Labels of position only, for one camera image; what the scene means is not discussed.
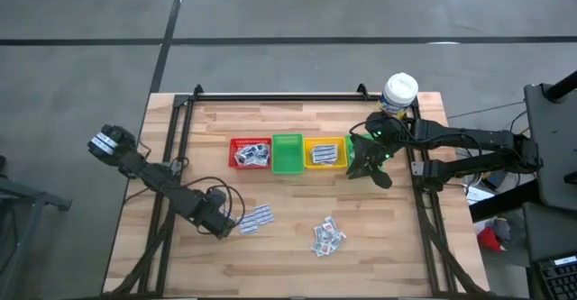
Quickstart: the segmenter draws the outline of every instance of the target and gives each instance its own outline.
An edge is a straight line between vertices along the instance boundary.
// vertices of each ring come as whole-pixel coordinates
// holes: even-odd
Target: white container
[[[380,107],[397,117],[402,117],[418,93],[418,83],[410,75],[398,73],[389,78],[380,95]]]

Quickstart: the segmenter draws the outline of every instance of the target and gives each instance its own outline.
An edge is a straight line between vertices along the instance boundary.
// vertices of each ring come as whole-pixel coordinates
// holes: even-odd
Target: yellow bin
[[[303,140],[305,153],[305,168],[306,169],[336,169],[347,168],[348,157],[346,156],[346,147],[344,144],[344,137],[323,137],[323,138],[305,138]],[[315,164],[313,163],[313,156],[311,151],[319,144],[333,144],[336,145],[336,162],[331,165]]]

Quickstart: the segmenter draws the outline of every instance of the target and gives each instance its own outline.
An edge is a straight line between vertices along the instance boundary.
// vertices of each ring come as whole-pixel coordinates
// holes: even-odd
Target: label
[[[108,145],[101,142],[100,139],[98,139],[97,137],[92,138],[90,142],[94,143],[98,148],[100,148],[103,152],[107,153],[108,155],[112,155],[114,153],[112,148],[108,147]]]
[[[99,132],[96,136],[97,136],[97,138],[100,139],[101,141],[106,142],[106,144],[107,144],[108,146],[112,147],[113,149],[116,148],[116,146],[118,146],[118,143],[116,143],[116,141],[108,138],[107,135],[105,135],[105,134],[103,134],[103,133],[101,133],[101,132]]]
[[[555,263],[555,265],[563,265],[563,264],[573,263],[575,261],[577,261],[577,257],[570,256],[568,258],[554,260],[554,263]]]
[[[383,109],[383,111],[386,111],[390,114],[396,115],[398,118],[401,118],[404,114],[405,111],[407,110],[407,106],[401,106],[401,105],[396,105],[392,102],[390,102],[389,100],[387,100],[387,97],[385,97],[384,94],[381,94],[379,97],[379,103],[380,103],[380,108]]]

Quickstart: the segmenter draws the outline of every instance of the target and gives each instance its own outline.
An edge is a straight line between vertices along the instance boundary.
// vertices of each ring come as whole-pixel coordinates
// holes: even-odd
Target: keyboard
[[[548,299],[577,299],[577,254],[537,262]]]

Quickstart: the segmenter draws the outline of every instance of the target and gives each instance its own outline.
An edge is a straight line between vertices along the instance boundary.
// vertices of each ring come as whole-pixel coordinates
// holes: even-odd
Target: green bin
[[[361,136],[373,140],[370,133],[364,133],[364,134],[361,134]],[[351,141],[351,135],[350,134],[347,134],[344,136],[344,144],[346,145],[346,156],[349,158],[349,167],[350,167],[351,164],[353,163],[353,159],[354,159],[354,148],[353,148],[353,142]]]
[[[272,173],[299,175],[305,170],[303,135],[283,133],[272,135]]]

